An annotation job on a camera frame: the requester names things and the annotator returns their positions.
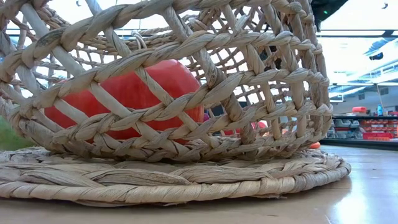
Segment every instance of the wooden table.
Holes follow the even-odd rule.
[[[398,221],[398,152],[322,146],[352,165],[349,177],[284,200],[239,198],[170,207],[92,208],[0,199],[1,224],[388,223]]]

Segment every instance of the woven trivet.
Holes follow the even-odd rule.
[[[350,171],[342,158],[319,150],[289,159],[165,164],[82,159],[31,148],[0,154],[0,197],[96,207],[278,198],[340,180]]]

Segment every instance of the supermarket shelf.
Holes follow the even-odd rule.
[[[320,144],[329,146],[360,147],[366,149],[380,149],[398,151],[398,142],[395,141],[370,141],[358,139],[322,139]]]
[[[353,120],[398,120],[398,117],[394,116],[333,116],[333,119],[353,119]]]

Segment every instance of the beige wicker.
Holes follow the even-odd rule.
[[[16,47],[1,33],[0,113],[19,134],[53,153],[3,153],[2,197],[96,206],[272,197],[336,181],[351,170],[339,157],[307,150],[326,135],[333,110],[309,0],[151,0],[103,11],[95,0],[86,0],[94,16],[72,25],[46,0],[0,2],[1,29],[9,20],[21,28]],[[187,15],[189,9],[199,13]],[[19,11],[22,22],[16,18]],[[155,14],[169,26],[133,32],[129,40],[114,32],[131,19]],[[23,48],[26,37],[32,43]],[[165,59],[190,62],[194,76],[206,81],[196,92],[172,98],[144,70]],[[42,67],[47,75],[36,69]],[[73,78],[58,83],[53,75],[63,71]],[[107,78],[128,71],[135,71],[162,103],[126,108],[101,87]],[[47,80],[49,87],[38,80]],[[62,99],[84,89],[111,113],[89,118]],[[32,97],[23,97],[23,90]],[[249,106],[242,108],[240,98]],[[225,113],[196,123],[185,110],[198,105],[221,105]],[[51,106],[78,125],[63,129],[49,120],[44,108]],[[176,116],[184,123],[179,128],[158,131],[146,124]],[[259,120],[268,127],[252,128],[251,122]],[[141,137],[124,141],[106,134],[127,128]],[[241,131],[227,137],[227,129]],[[212,135],[217,131],[221,136]],[[93,144],[86,142],[91,138]],[[181,138],[191,141],[174,141]],[[126,159],[130,162],[115,162]],[[171,164],[158,163],[162,159]]]

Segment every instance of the woven placemat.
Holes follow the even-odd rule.
[[[96,207],[273,198],[340,180],[350,172],[341,157],[319,150],[296,152],[290,159],[166,164],[84,159],[35,147],[0,154],[0,197]]]

